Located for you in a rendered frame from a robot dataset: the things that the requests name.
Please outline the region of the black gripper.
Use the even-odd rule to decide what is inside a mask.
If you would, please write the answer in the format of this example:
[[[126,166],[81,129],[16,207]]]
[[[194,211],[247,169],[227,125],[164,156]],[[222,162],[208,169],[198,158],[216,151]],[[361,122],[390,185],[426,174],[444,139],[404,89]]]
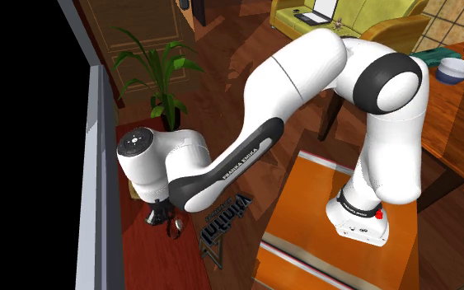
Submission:
[[[148,203],[150,213],[145,222],[151,226],[158,226],[167,222],[166,234],[173,240],[180,237],[184,229],[184,222],[180,217],[175,217],[175,207],[169,199],[156,199],[154,203]]]

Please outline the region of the red wooden table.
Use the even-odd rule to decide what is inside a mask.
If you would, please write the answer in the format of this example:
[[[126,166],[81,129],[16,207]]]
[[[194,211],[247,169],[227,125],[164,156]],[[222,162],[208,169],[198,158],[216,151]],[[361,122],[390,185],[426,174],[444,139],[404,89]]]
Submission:
[[[150,226],[144,221],[150,208],[131,198],[121,168],[118,178],[126,290],[211,290],[190,215],[176,210],[183,231],[172,239],[165,223]]]

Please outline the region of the orange robot stand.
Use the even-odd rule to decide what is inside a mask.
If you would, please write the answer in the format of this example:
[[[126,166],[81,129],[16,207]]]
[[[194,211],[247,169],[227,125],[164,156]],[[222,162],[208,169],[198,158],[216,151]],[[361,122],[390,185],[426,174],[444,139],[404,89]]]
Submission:
[[[262,236],[253,279],[271,290],[419,290],[415,203],[384,204],[382,246],[340,236],[326,204],[352,171],[301,151]]]

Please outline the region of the green potted plant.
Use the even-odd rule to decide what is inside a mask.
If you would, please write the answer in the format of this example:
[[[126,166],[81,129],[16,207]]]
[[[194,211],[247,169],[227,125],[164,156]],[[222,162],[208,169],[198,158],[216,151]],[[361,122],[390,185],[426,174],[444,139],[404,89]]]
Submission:
[[[140,41],[128,30],[116,26],[113,26],[113,29],[119,30],[129,36],[140,48],[142,55],[134,54],[130,51],[121,51],[117,59],[114,61],[112,69],[116,70],[117,67],[127,58],[137,59],[146,69],[148,76],[152,79],[152,83],[157,87],[156,90],[153,90],[146,82],[137,78],[132,78],[124,84],[124,87],[120,92],[119,99],[131,85],[144,85],[152,92],[152,96],[150,98],[150,106],[152,109],[151,117],[164,117],[167,124],[166,131],[172,132],[177,130],[179,128],[179,124],[176,123],[176,121],[179,120],[179,118],[176,117],[177,111],[179,110],[184,114],[187,114],[188,111],[185,104],[178,100],[169,89],[171,75],[175,70],[182,68],[202,73],[204,70],[195,61],[188,59],[184,54],[175,55],[170,58],[167,56],[172,49],[177,47],[188,49],[193,53],[195,53],[195,50],[186,44],[182,44],[180,41],[172,41],[166,44],[164,52],[162,56],[160,56],[155,49],[146,51]]]

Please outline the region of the brown panelled door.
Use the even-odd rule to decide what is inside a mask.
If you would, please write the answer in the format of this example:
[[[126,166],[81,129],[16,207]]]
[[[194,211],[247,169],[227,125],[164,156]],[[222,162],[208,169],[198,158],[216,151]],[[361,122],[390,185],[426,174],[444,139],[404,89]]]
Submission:
[[[155,49],[163,54],[166,44],[179,41],[168,56],[185,55],[195,61],[195,33],[177,0],[73,0],[96,55],[107,69],[115,104],[122,109],[148,102],[156,88],[147,70],[127,58],[117,68],[114,62],[122,51],[140,55]]]

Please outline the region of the yellow-green sofa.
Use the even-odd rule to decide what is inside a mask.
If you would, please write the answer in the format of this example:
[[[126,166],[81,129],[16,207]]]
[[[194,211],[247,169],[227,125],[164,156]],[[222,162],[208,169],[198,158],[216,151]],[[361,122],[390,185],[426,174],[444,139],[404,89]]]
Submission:
[[[429,0],[273,0],[269,23],[292,40],[316,28],[410,54],[430,18]]]

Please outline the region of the brown wooden table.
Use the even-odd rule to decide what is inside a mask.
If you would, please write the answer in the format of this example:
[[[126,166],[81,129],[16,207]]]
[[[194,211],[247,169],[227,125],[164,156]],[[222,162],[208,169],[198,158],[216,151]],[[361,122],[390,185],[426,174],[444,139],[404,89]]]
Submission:
[[[417,200],[420,212],[464,184],[464,81],[443,84],[436,79],[436,71],[429,70],[422,147],[445,165],[445,172],[423,189]]]

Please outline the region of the green flat box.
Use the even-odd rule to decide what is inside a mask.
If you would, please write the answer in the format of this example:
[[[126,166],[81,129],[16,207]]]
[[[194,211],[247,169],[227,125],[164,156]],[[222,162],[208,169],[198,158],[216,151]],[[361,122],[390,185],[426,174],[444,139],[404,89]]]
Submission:
[[[429,68],[437,67],[443,58],[461,58],[462,56],[454,50],[446,47],[438,47],[436,49],[428,49],[416,53],[411,53],[410,56],[420,58]]]

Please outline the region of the white and blue bowl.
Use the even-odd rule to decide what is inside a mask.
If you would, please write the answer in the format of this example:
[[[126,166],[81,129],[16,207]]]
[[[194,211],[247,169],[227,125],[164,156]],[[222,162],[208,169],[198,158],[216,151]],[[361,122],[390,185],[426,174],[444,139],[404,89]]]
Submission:
[[[436,79],[444,84],[456,85],[464,81],[464,60],[443,58],[435,73]]]

